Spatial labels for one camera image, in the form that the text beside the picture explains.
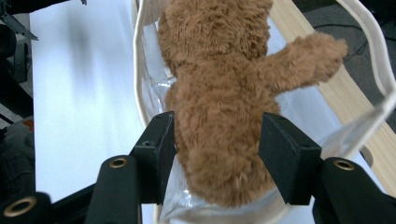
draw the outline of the fluffy brown fur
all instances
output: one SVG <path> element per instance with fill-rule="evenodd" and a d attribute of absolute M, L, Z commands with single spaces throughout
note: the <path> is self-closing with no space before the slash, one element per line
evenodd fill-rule
<path fill-rule="evenodd" d="M 344 41 L 314 33 L 266 57 L 272 0 L 169 0 L 160 19 L 163 58 L 177 77 L 177 155 L 190 191 L 235 207 L 274 187 L 258 156 L 262 113 L 279 113 L 283 91 L 327 81 Z"/>

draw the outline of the metal ring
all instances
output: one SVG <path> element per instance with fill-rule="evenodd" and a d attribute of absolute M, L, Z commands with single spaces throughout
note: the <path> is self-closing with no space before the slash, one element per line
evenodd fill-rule
<path fill-rule="evenodd" d="M 117 158 L 111 161 L 109 165 L 111 168 L 117 169 L 117 168 L 121 168 L 122 166 L 125 166 L 126 163 L 128 163 L 128 161 L 125 160 L 124 158 Z"/>
<path fill-rule="evenodd" d="M 28 203 L 28 204 L 23 208 L 16 208 L 18 205 L 21 205 L 22 203 Z M 37 199 L 33 196 L 22 198 L 9 205 L 6 208 L 6 210 L 4 210 L 4 216 L 5 217 L 20 216 L 22 214 L 29 212 L 33 207 L 35 207 L 36 204 L 37 204 Z"/>
<path fill-rule="evenodd" d="M 336 167 L 338 167 L 342 170 L 346 170 L 346 171 L 355 170 L 355 166 L 352 163 L 350 163 L 349 161 L 336 160 L 333 163 Z"/>

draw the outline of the clear plastic bag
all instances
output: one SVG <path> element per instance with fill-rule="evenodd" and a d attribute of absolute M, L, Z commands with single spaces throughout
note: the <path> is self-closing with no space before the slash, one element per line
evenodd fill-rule
<path fill-rule="evenodd" d="M 276 100 L 283 116 L 322 146 L 322 158 L 352 158 L 379 128 L 396 103 L 396 85 L 389 65 L 384 37 L 372 14 L 358 1 L 338 2 L 358 21 L 367 35 L 375 81 L 385 96 L 375 108 L 348 125 L 342 126 L 317 88 L 279 95 Z M 134 90 L 142 122 L 164 111 L 163 97 L 175 81 L 165 68 L 158 45 L 158 19 L 167 1 L 141 0 L 134 36 Z M 271 30 L 269 53 L 286 44 L 276 29 Z M 237 209 L 224 209 L 191 195 L 183 171 L 175 159 L 161 213 L 161 221 L 190 223 L 278 222 L 292 206 L 285 205 L 277 189 L 257 202 Z"/>

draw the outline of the brown teddy bear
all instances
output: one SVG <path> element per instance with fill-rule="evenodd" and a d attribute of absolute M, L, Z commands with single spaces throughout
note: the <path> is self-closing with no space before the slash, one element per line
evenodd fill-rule
<path fill-rule="evenodd" d="M 258 155 L 263 112 L 276 96 L 337 72 L 345 41 L 314 33 L 266 56 L 272 0 L 169 0 L 159 26 L 177 81 L 165 97 L 175 111 L 177 157 L 192 194 L 209 203 L 251 203 L 275 184 Z"/>

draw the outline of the white surface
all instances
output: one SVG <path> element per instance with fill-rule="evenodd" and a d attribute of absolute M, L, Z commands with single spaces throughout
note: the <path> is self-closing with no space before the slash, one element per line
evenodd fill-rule
<path fill-rule="evenodd" d="M 31 14 L 40 39 L 33 42 L 36 187 L 53 202 L 94 183 L 101 163 L 128 154 L 143 132 L 133 96 L 131 4 L 71 1 Z M 278 40 L 270 45 L 283 47 Z M 145 206 L 145 223 L 151 211 Z M 284 223 L 312 222 L 309 208 L 294 211 Z"/>

